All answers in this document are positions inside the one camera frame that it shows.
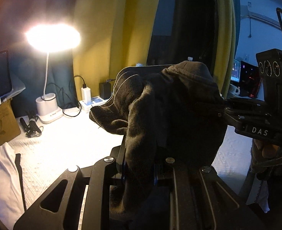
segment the black strap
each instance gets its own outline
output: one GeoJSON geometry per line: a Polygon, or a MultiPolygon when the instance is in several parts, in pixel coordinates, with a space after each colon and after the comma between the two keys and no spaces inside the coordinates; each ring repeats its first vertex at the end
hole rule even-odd
{"type": "Polygon", "coordinates": [[[27,209],[26,209],[25,194],[24,194],[24,187],[23,187],[23,176],[22,176],[21,154],[20,153],[15,155],[15,165],[17,168],[17,172],[19,173],[19,184],[21,186],[21,191],[22,191],[23,206],[24,206],[24,211],[26,211],[27,209]]]}

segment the glowing lamp head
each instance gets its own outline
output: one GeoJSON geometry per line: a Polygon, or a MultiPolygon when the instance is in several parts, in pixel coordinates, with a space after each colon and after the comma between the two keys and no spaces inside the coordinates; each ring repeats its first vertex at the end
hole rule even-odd
{"type": "Polygon", "coordinates": [[[26,37],[31,46],[46,53],[74,48],[80,43],[79,32],[66,24],[37,25],[26,37]]]}

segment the camera lens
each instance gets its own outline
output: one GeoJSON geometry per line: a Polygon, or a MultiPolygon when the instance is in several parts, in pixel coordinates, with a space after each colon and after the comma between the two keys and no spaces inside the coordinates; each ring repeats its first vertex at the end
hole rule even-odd
{"type": "Polygon", "coordinates": [[[271,63],[269,61],[265,61],[265,70],[266,70],[266,74],[270,77],[272,75],[272,67],[271,67],[271,63]]]}
{"type": "Polygon", "coordinates": [[[273,71],[274,71],[274,74],[276,75],[276,77],[278,77],[280,75],[280,68],[279,68],[279,65],[276,61],[273,62],[273,71]]]}
{"type": "Polygon", "coordinates": [[[264,71],[264,70],[263,70],[263,64],[262,64],[261,62],[259,62],[259,65],[258,65],[258,66],[259,66],[260,72],[263,73],[263,71],[264,71]]]}

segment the white power strip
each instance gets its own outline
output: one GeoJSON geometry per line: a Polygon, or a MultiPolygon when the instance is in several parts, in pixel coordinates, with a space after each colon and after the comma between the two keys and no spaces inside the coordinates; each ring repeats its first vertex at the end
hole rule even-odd
{"type": "Polygon", "coordinates": [[[80,100],[80,104],[81,104],[81,107],[82,109],[85,111],[85,112],[90,112],[90,109],[93,107],[93,106],[97,106],[97,105],[102,105],[104,103],[106,103],[108,101],[108,99],[102,99],[100,96],[97,96],[97,97],[93,97],[92,98],[92,102],[91,103],[84,103],[82,100],[80,100]]]}

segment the cardboard box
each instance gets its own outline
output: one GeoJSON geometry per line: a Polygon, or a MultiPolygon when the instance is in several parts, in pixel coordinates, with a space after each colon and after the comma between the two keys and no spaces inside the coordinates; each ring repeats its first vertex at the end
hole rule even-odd
{"type": "Polygon", "coordinates": [[[0,105],[0,145],[21,134],[14,117],[10,100],[0,105]]]}

